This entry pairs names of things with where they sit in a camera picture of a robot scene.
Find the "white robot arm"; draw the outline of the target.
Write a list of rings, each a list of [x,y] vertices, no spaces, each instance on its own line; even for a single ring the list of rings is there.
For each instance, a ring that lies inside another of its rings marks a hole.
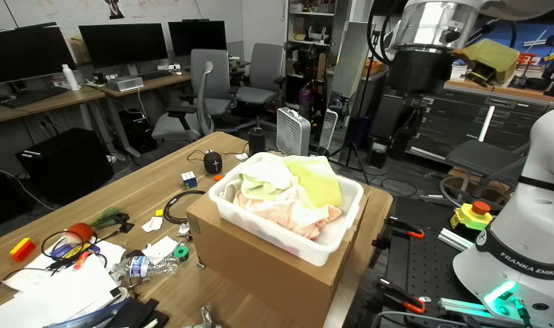
[[[554,328],[554,110],[531,130],[515,195],[453,268],[495,317]]]

